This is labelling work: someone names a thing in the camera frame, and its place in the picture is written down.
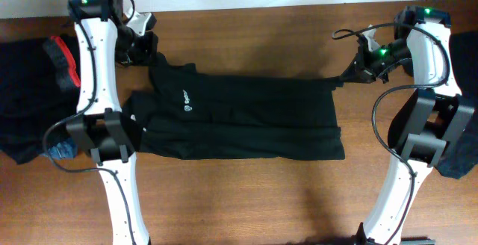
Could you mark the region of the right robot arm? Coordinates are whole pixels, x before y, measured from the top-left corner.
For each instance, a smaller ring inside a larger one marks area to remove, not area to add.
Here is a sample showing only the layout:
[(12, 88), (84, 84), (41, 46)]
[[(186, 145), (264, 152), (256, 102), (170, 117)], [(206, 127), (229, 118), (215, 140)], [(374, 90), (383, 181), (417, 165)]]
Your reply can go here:
[[(400, 11), (390, 27), (394, 42), (379, 45), (377, 25), (358, 31), (339, 29), (333, 40), (355, 36), (359, 48), (340, 75), (344, 83), (388, 82), (398, 66), (409, 70), (413, 84), (392, 87), (374, 102), (371, 123), (379, 143), (390, 153), (385, 182), (353, 244), (403, 244), (402, 230), (426, 177), (449, 155), (471, 121), (475, 107), (462, 95), (453, 73), (448, 12), (417, 5)], [(410, 98), (393, 118), (388, 136), (376, 129), (379, 104), (388, 95), (411, 89)]]

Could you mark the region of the black t-shirt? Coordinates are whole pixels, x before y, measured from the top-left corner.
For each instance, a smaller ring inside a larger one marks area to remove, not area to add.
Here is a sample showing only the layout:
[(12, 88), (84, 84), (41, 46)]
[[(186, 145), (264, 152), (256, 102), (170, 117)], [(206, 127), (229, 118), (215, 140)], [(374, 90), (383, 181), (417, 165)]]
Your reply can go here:
[(141, 127), (140, 151), (182, 160), (345, 157), (333, 100), (337, 77), (207, 75), (158, 55), (150, 91), (122, 111)]

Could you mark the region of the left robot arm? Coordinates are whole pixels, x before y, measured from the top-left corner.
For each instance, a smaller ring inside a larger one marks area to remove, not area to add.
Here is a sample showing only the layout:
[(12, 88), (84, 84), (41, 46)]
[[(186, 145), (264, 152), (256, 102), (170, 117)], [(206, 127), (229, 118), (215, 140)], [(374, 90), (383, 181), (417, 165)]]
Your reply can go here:
[(81, 86), (77, 114), (66, 130), (102, 178), (114, 244), (150, 244), (135, 174), (142, 130), (122, 112), (116, 65), (155, 60), (156, 19), (124, 9), (123, 0), (69, 0), (68, 8), (78, 38)]

